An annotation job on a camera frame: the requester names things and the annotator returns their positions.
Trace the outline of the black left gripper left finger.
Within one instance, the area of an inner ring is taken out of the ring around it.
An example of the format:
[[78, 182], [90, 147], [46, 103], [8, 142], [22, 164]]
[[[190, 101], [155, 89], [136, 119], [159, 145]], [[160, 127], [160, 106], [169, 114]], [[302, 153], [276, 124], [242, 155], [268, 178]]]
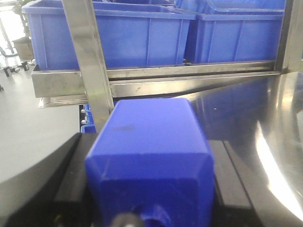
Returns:
[[2, 227], [90, 227], [84, 159], [93, 133], [76, 133], [52, 154], [0, 183]]

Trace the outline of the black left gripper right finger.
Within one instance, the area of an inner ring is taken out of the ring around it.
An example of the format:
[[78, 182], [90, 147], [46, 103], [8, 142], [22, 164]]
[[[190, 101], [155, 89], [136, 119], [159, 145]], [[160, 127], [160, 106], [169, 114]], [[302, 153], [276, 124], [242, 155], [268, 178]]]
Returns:
[[213, 227], [260, 227], [249, 196], [223, 141], [209, 140], [215, 158]]

